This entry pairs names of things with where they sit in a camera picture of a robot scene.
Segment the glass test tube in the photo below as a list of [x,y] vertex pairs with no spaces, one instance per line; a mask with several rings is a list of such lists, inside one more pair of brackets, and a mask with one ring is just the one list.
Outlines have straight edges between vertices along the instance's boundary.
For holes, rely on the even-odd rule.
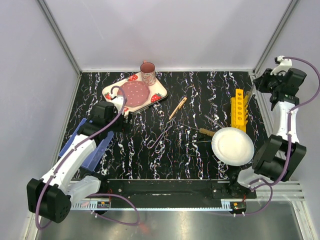
[[256,86],[255,86],[255,84],[253,83],[252,84],[252,87],[250,88],[250,92],[251,92],[251,98],[252,98],[252,95],[253,95],[253,93],[254,93],[254,90],[255,90],[255,88],[256,88]]
[[247,91],[245,93],[245,96],[244,96],[244,100],[245,100],[245,103],[248,104],[251,100],[251,97],[252,97],[252,92],[251,91]]
[[217,126],[219,126],[220,128],[224,128],[224,126],[222,125],[222,124],[220,124],[220,123],[218,123],[216,120],[213,120],[211,117],[209,117],[208,115],[204,115],[204,117],[206,118],[206,119],[208,119],[209,121],[211,121],[212,123],[214,123],[214,124],[216,124]]

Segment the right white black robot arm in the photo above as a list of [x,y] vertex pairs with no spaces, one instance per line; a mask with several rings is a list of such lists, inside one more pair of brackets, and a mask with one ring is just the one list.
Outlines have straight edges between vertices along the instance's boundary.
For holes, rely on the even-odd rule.
[[258,187],[288,181],[306,155],[307,148],[299,143],[296,132],[300,103],[296,94],[306,76],[296,68],[268,68],[253,80],[257,91],[271,94],[269,101],[275,117],[273,133],[255,154],[252,166],[231,178],[227,185],[230,197],[240,198]]

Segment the yellow test tube rack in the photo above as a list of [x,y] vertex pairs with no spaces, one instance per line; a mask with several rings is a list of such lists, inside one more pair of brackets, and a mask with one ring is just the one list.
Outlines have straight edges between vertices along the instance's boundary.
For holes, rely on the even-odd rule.
[[237,128],[243,132],[247,132],[248,123],[248,96],[244,94],[244,90],[235,89],[235,96],[230,99],[231,103],[231,127]]

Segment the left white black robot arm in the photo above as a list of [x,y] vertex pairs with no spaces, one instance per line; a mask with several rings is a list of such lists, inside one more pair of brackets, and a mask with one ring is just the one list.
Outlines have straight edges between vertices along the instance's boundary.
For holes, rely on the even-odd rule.
[[122,97],[116,97],[97,103],[63,148],[58,162],[40,179],[32,178],[28,182],[28,209],[36,218],[61,223],[72,205],[90,195],[103,198],[108,193],[105,178],[94,170],[114,133],[130,131],[125,102]]

